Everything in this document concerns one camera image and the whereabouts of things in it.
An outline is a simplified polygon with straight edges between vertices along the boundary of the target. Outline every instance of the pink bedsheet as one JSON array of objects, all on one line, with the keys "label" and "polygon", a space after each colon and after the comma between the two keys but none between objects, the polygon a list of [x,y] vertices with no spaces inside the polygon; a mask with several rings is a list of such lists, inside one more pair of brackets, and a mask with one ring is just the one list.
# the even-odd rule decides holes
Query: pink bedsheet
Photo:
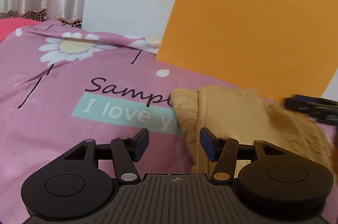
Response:
[{"label": "pink bedsheet", "polygon": [[[142,37],[89,33],[56,20],[22,27],[4,39],[0,44],[3,224],[28,218],[20,196],[24,180],[86,138],[109,143],[147,127],[150,143],[136,163],[140,175],[189,172],[192,160],[170,105],[170,91],[234,86],[155,61],[156,53]],[[331,128],[326,130],[331,136]],[[114,176],[111,162],[100,162],[99,168]],[[337,196],[335,189],[323,213],[332,224],[338,214]]]}]

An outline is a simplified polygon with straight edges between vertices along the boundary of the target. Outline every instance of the ribbed grip surface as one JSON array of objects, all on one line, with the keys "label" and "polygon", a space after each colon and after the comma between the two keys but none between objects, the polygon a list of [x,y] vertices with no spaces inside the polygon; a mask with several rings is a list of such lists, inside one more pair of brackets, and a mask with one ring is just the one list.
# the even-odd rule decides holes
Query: ribbed grip surface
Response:
[{"label": "ribbed grip surface", "polygon": [[[57,224],[37,217],[25,224]],[[67,224],[282,224],[248,210],[231,187],[214,186],[203,174],[149,174],[119,188],[101,211]],[[293,224],[325,224],[320,217]]]}]

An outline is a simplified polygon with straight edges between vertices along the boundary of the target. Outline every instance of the white daisy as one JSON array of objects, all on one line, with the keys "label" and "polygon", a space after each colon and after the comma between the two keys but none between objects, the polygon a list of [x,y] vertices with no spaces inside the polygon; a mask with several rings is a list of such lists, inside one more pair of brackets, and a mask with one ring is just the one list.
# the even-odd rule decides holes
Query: white daisy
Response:
[{"label": "white daisy", "polygon": [[128,45],[129,47],[136,48],[145,52],[150,52],[152,54],[158,53],[158,48],[150,45],[147,40],[140,39],[136,40]]},{"label": "white daisy", "polygon": [[40,58],[41,62],[49,62],[48,66],[50,66],[62,60],[83,60],[92,57],[93,52],[117,49],[115,46],[98,41],[99,37],[92,33],[87,34],[84,39],[82,39],[82,34],[80,32],[64,32],[62,37],[66,39],[53,37],[46,38],[48,44],[39,47],[39,51],[49,52]]}]

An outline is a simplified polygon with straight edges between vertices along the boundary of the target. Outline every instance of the orange board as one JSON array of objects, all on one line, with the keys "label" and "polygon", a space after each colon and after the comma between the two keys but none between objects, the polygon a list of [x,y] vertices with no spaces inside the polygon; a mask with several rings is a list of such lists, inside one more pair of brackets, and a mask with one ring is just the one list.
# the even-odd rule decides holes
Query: orange board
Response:
[{"label": "orange board", "polygon": [[176,0],[157,60],[278,100],[321,96],[338,67],[338,0]]}]

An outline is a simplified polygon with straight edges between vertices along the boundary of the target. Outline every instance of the red pillow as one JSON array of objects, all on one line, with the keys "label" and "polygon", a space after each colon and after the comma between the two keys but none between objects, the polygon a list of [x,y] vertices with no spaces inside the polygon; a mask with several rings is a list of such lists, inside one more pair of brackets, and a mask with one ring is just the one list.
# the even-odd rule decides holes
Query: red pillow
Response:
[{"label": "red pillow", "polygon": [[24,18],[5,18],[0,19],[0,42],[17,28],[40,24],[40,21]]}]

